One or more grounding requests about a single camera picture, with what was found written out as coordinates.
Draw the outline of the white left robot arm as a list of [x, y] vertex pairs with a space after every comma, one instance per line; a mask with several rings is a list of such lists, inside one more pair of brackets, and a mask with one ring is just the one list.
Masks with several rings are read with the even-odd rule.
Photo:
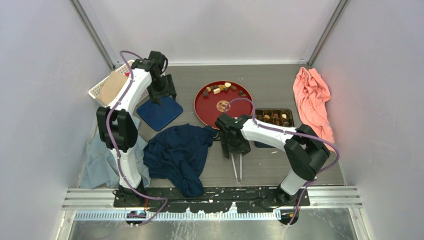
[[152, 103], [160, 105], [162, 98], [177, 98], [176, 88], [170, 74], [165, 71], [168, 58], [152, 50], [147, 58], [138, 57], [127, 64], [129, 76], [117, 96], [96, 111], [99, 137], [114, 154], [119, 175], [119, 187], [126, 200], [133, 206], [141, 206], [146, 200], [142, 190], [143, 181], [136, 166], [134, 146], [138, 130], [132, 114], [140, 96], [147, 91]]

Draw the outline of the blue tin lid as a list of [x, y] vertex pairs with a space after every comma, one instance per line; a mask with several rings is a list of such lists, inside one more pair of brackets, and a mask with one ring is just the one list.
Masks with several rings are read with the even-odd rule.
[[136, 109], [140, 118], [154, 131], [159, 132], [173, 122], [181, 113], [183, 107], [171, 96], [161, 98], [161, 104], [150, 99]]

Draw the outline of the red round tray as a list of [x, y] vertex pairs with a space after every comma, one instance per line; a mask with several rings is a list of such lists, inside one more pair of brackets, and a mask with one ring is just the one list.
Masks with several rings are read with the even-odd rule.
[[[203, 98], [203, 91], [209, 91], [209, 97]], [[252, 95], [239, 83], [219, 80], [207, 83], [194, 98], [194, 112], [199, 120], [206, 126], [214, 129], [216, 120], [222, 113], [230, 117], [249, 115], [253, 107], [248, 101]]]

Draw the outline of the clear plastic metal tongs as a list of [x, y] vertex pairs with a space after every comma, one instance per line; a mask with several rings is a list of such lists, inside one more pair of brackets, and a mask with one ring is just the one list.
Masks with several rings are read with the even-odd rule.
[[235, 155], [230, 154], [235, 180], [238, 184], [243, 181], [243, 155], [238, 155], [238, 168], [236, 166]]

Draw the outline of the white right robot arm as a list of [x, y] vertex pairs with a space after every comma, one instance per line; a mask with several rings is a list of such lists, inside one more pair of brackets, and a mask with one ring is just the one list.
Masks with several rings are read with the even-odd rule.
[[276, 189], [276, 196], [283, 205], [291, 205], [299, 189], [312, 182], [330, 151], [314, 130], [302, 124], [300, 127], [283, 127], [256, 120], [250, 115], [230, 117], [222, 113], [215, 121], [225, 158], [243, 157], [251, 151], [250, 142], [260, 142], [286, 153], [291, 170]]

